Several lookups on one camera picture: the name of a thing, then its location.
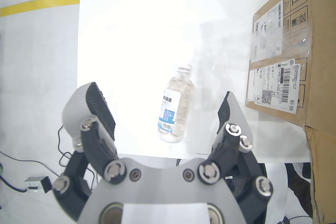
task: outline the yellow floor line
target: yellow floor line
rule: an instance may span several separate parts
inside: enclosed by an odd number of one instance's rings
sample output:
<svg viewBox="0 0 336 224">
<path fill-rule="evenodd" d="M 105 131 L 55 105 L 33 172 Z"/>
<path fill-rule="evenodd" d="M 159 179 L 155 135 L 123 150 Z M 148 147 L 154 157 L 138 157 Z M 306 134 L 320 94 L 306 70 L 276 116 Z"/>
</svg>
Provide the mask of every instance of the yellow floor line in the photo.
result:
<svg viewBox="0 0 336 224">
<path fill-rule="evenodd" d="M 42 8 L 67 6 L 69 4 L 79 4 L 79 0 L 33 0 L 22 2 L 0 8 L 0 17 Z"/>
</svg>

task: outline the bottle label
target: bottle label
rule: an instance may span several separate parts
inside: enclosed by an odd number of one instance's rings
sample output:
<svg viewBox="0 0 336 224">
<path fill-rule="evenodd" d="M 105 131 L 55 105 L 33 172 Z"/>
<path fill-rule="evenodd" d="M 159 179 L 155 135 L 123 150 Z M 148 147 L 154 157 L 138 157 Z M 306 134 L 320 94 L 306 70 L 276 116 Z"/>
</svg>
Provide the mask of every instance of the bottle label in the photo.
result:
<svg viewBox="0 0 336 224">
<path fill-rule="evenodd" d="M 166 89 L 163 95 L 158 127 L 172 133 L 179 107 L 181 92 Z"/>
</svg>

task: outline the water bottle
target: water bottle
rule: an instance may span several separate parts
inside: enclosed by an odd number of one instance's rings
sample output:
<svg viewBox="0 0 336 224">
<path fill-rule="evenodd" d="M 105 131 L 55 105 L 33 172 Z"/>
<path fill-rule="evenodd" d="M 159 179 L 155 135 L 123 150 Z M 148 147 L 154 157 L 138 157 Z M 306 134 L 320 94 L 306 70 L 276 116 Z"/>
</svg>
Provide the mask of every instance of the water bottle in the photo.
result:
<svg viewBox="0 0 336 224">
<path fill-rule="evenodd" d="M 163 94 L 158 131 L 159 138 L 165 142 L 178 143 L 185 135 L 190 101 L 195 90 L 190 80 L 191 72 L 190 64 L 179 67 Z"/>
</svg>

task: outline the cable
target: cable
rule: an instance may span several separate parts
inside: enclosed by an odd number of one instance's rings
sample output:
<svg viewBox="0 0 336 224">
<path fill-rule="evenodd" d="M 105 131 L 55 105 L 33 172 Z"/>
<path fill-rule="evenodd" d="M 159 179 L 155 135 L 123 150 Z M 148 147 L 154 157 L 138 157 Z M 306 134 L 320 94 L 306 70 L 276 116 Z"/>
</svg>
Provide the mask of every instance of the cable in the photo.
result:
<svg viewBox="0 0 336 224">
<path fill-rule="evenodd" d="M 67 159 L 70 159 L 71 158 L 71 156 L 72 156 L 72 154 L 70 153 L 70 152 L 65 152 L 65 153 L 63 153 L 61 150 L 60 150 L 60 143 L 61 143 L 61 138 L 60 138 L 60 131 L 62 130 L 62 128 L 63 128 L 63 126 L 61 126 L 60 128 L 59 128 L 59 130 L 57 131 L 57 135 L 58 135 L 58 137 L 59 137 L 59 143 L 58 143 L 58 145 L 57 145 L 57 149 L 59 150 L 59 152 L 62 154 L 62 157 L 60 158 L 60 160 L 59 160 L 59 165 L 60 166 L 62 166 L 62 167 L 66 167 L 66 165 L 63 165 L 63 164 L 61 164 L 61 160 L 62 160 L 62 158 L 67 158 Z M 87 170 L 89 170 L 91 173 L 92 173 L 92 175 L 93 175 L 93 178 L 92 178 L 92 183 L 91 183 L 91 191 L 93 190 L 92 188 L 93 188 L 93 182 L 95 181 L 94 180 L 94 172 L 91 170 L 91 169 L 89 169 L 88 167 L 86 168 Z"/>
<path fill-rule="evenodd" d="M 14 189 L 15 191 L 18 191 L 18 192 L 21 192 L 21 193 L 24 193 L 27 191 L 27 189 L 18 189 L 14 186 L 12 186 L 10 183 L 8 183 L 2 176 L 0 176 L 0 180 L 2 180 L 5 185 L 9 186 L 11 189 Z"/>
<path fill-rule="evenodd" d="M 3 154 L 4 156 L 8 157 L 8 158 L 11 158 L 13 160 L 17 160 L 18 162 L 31 162 L 31 163 L 38 163 L 38 164 L 42 164 L 46 169 L 48 169 L 50 172 L 52 172 L 53 174 L 55 174 L 56 176 L 60 176 L 58 175 L 55 171 L 53 171 L 51 168 L 49 168 L 46 164 L 42 163 L 42 162 L 39 162 L 38 160 L 30 160 L 30 159 L 17 159 L 17 158 L 13 158 L 9 155 L 6 155 L 5 153 L 1 152 L 1 154 Z"/>
<path fill-rule="evenodd" d="M 299 217 L 309 217 L 309 218 L 311 218 L 311 217 L 308 216 L 308 215 L 300 215 L 300 216 L 292 217 L 292 218 L 290 218 L 290 219 L 288 219 L 288 220 L 292 220 L 292 219 L 294 219 L 294 218 L 299 218 Z"/>
</svg>

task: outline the bottle cap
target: bottle cap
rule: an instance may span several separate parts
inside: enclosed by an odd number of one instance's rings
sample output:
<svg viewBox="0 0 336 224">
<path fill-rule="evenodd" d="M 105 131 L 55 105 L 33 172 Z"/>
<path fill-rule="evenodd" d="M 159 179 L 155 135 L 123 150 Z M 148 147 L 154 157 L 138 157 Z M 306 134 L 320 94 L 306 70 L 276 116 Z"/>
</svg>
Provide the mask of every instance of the bottle cap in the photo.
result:
<svg viewBox="0 0 336 224">
<path fill-rule="evenodd" d="M 182 64 L 178 68 L 179 72 L 185 72 L 185 73 L 191 73 L 192 72 L 192 67 L 191 64 Z"/>
</svg>

